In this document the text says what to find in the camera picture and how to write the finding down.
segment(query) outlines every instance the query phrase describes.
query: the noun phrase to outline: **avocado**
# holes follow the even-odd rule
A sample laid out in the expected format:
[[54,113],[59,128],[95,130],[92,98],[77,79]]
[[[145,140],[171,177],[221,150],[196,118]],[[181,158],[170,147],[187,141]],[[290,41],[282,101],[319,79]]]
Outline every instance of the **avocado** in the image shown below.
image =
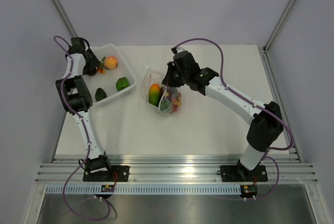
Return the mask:
[[95,100],[100,101],[106,98],[106,93],[102,88],[98,88],[95,92]]

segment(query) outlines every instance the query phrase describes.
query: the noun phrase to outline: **orange fruit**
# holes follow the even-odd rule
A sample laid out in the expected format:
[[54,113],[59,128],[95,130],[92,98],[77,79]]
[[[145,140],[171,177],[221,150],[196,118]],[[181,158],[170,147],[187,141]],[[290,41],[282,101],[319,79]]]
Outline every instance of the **orange fruit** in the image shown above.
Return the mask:
[[105,58],[103,64],[105,68],[116,69],[118,65],[118,60],[115,56],[109,56]]

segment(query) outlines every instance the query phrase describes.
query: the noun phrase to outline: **metal floor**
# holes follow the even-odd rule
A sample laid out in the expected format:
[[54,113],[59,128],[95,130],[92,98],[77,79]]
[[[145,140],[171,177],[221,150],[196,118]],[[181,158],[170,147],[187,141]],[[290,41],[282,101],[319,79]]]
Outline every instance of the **metal floor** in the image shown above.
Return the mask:
[[[259,186],[259,195],[270,190]],[[79,213],[91,218],[106,214],[105,203],[93,199],[77,205],[91,195],[67,195],[70,205]],[[236,196],[205,195],[113,195],[108,200],[117,211],[99,223],[316,223],[306,190],[302,185],[279,185],[265,199],[243,202]],[[38,224],[91,223],[69,213],[61,194],[46,194]]]

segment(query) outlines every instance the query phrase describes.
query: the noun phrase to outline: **cable connector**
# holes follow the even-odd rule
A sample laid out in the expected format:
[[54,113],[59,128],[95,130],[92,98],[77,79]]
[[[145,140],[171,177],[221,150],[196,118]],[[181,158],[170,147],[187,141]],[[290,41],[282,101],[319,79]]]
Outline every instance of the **cable connector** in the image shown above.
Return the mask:
[[176,49],[176,47],[171,48],[171,50],[172,50],[172,53],[177,54],[177,49]]

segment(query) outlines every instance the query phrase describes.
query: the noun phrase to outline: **white plastic basket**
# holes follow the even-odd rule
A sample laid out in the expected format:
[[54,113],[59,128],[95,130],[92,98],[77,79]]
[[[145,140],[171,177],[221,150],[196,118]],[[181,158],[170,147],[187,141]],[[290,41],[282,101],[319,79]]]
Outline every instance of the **white plastic basket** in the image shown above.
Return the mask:
[[[115,56],[118,60],[118,66],[116,69],[106,69],[105,74],[96,73],[94,76],[83,76],[83,79],[85,80],[88,90],[92,96],[93,105],[106,105],[107,103],[130,93],[130,91],[132,91],[136,86],[136,78],[130,66],[121,56],[115,45],[107,44],[104,46],[91,47],[91,49],[98,60],[110,55]],[[116,82],[122,77],[126,77],[129,80],[130,86],[118,92],[116,89]],[[96,101],[95,92],[99,87],[105,91],[107,97],[103,100]]]

